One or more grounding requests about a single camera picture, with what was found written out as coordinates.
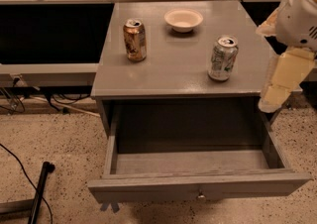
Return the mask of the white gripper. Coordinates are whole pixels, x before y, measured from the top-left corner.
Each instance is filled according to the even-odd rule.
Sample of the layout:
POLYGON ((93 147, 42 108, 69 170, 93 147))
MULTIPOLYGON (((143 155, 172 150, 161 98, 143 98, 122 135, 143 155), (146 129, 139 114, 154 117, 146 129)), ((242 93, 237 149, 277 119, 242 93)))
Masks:
POLYGON ((290 47, 280 56, 273 56, 268 64, 258 106, 265 113, 273 113, 315 66, 312 51, 317 51, 317 0, 281 0, 256 33, 276 36, 280 43, 290 47))

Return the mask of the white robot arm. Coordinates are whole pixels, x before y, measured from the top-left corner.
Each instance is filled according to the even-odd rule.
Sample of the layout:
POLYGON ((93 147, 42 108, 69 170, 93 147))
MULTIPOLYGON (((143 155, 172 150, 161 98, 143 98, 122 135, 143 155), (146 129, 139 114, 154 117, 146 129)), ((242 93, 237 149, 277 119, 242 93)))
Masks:
POLYGON ((278 110, 315 66, 317 52, 317 0, 281 0, 258 26, 257 34, 275 37, 286 50, 272 56, 261 92, 259 108, 278 110))

